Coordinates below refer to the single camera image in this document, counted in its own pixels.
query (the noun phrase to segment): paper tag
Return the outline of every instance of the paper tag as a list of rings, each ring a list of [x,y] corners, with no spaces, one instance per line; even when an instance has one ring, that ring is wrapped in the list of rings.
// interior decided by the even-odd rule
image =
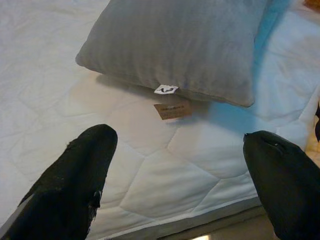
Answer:
[[[154,93],[161,95],[174,94],[178,88],[178,86],[160,85]]]
[[[162,120],[177,119],[192,115],[190,103],[184,101],[178,104],[155,104]]]

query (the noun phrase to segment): quilted mattress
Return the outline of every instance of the quilted mattress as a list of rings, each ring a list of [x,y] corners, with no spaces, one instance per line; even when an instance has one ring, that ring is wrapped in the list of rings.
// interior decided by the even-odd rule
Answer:
[[[119,142],[88,239],[172,223],[151,239],[258,205],[243,134],[267,130],[305,147],[320,94],[320,14],[292,1],[257,51],[252,107],[193,102],[192,116],[162,121],[153,105],[168,98],[75,63],[107,3],[0,1],[0,225],[67,143],[101,123]]]

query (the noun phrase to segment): white mattress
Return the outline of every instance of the white mattress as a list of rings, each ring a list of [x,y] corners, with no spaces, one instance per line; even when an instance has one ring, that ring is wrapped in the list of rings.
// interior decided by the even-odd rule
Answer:
[[[119,143],[88,239],[256,198],[242,154],[246,132],[305,145],[320,93],[320,14],[301,0],[255,63],[255,105],[194,102],[193,116],[170,121],[153,107],[164,97],[76,65],[107,2],[0,1],[0,225],[67,143],[95,124],[113,127]]]

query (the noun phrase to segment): brown tag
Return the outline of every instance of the brown tag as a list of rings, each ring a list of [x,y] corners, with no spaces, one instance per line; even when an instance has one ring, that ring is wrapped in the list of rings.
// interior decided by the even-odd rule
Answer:
[[[155,104],[154,107],[162,120],[177,119],[192,115],[191,106],[188,101],[178,104]]]

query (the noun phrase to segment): mattress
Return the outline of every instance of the mattress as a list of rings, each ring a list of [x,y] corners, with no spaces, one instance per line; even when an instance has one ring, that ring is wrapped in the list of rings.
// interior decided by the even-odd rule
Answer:
[[[163,121],[154,104],[179,97],[75,63],[107,3],[0,2],[0,225],[68,142],[101,123],[119,141],[89,240],[155,239],[259,205],[243,135],[267,130],[305,147],[320,94],[320,14],[291,2],[256,51],[252,107],[194,101],[192,116]]]

